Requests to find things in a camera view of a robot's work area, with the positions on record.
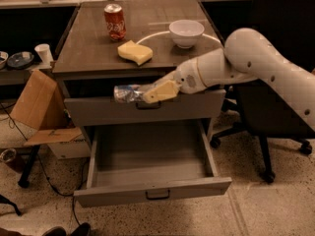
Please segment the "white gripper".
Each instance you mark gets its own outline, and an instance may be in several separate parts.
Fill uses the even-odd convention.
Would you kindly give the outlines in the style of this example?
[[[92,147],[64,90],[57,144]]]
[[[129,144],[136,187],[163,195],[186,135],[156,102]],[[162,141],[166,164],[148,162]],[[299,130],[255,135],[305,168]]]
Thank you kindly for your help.
[[[179,91],[193,94],[205,89],[196,58],[181,63],[174,71],[158,79],[155,83],[142,87],[143,100],[146,103],[175,98]]]

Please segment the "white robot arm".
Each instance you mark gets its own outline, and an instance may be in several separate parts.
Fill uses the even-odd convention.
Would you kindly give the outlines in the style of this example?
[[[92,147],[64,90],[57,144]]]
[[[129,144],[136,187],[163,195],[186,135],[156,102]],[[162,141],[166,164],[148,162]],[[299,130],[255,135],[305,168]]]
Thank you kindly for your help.
[[[153,83],[143,94],[146,103],[193,94],[216,85],[259,79],[275,91],[311,129],[315,129],[315,76],[285,59],[253,29],[238,29],[224,47],[187,60]]]

